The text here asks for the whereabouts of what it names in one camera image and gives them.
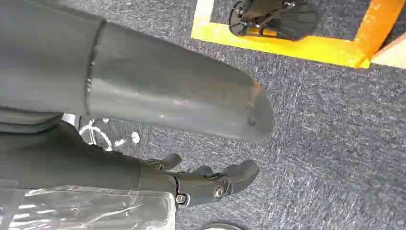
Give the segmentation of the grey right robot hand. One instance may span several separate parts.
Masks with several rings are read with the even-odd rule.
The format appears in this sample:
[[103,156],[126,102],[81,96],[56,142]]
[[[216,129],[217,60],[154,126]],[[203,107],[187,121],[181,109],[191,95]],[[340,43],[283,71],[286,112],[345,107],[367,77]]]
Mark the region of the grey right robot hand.
[[179,155],[142,161],[105,151],[63,114],[239,140],[273,130],[264,90],[230,65],[51,0],[1,1],[1,179],[26,189],[168,192],[195,206],[245,190],[259,173],[253,161],[170,172]]

